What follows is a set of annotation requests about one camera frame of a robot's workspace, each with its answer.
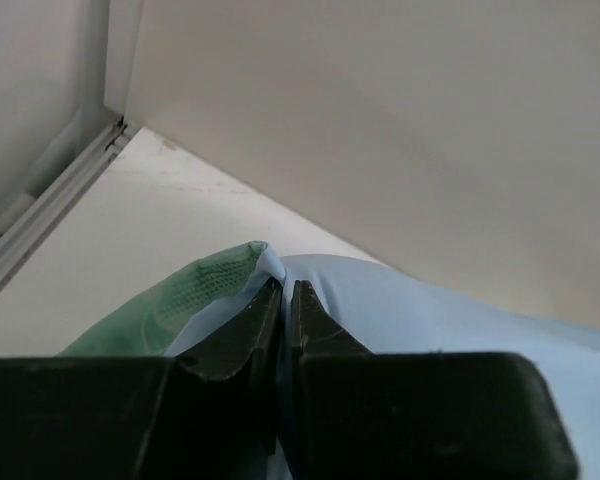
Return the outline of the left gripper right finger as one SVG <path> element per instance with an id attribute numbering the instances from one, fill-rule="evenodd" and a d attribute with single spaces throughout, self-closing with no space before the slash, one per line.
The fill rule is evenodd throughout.
<path id="1" fill-rule="evenodd" d="M 304 355 L 370 355 L 362 343 L 326 311 L 308 280 L 296 281 L 291 302 L 291 351 Z"/>

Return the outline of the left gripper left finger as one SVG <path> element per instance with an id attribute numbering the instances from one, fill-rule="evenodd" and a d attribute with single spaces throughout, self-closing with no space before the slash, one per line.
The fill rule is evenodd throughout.
<path id="1" fill-rule="evenodd" d="M 179 356 L 203 382 L 225 383 L 245 374 L 267 383 L 275 373 L 282 286 L 268 280 L 238 314 Z"/>

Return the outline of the light blue pillowcase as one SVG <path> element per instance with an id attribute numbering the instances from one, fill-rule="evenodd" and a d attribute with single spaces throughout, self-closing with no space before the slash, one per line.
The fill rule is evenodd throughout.
<path id="1" fill-rule="evenodd" d="M 509 313 L 401 274 L 334 255 L 278 256 L 252 241 L 196 260 L 105 316 L 68 356 L 174 356 L 241 311 L 270 279 L 291 310 L 310 282 L 326 312 L 375 353 L 510 351 L 547 380 L 584 479 L 600 479 L 600 330 Z"/>

